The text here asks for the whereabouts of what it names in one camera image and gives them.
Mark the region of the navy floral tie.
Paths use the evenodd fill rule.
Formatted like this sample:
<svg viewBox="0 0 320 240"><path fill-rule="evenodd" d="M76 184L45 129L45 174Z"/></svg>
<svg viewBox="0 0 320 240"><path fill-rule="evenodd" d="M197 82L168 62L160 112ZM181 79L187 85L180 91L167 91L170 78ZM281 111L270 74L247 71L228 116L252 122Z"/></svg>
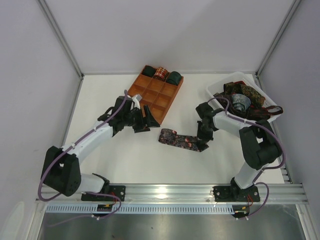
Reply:
<svg viewBox="0 0 320 240"><path fill-rule="evenodd" d="M175 130L169 128L162 128L158 137L158 142L161 144L194 152L202 152L198 151L197 141L196 136L177 134Z"/></svg>

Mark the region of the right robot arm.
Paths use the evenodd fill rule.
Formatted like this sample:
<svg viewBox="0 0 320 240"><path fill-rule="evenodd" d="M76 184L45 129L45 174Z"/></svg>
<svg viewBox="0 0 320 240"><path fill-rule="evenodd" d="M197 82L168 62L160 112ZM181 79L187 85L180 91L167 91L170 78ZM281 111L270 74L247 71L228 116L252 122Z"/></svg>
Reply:
<svg viewBox="0 0 320 240"><path fill-rule="evenodd" d="M214 132L224 130L240 139L244 164L229 185L217 186L213 195L217 202L244 202L248 196L260 201L255 181L270 164L283 155L279 139L267 120L247 121L232 116L222 108L213 109L208 102L196 107L200 117L197 122L197 142L200 150L205 150L212 141Z"/></svg>

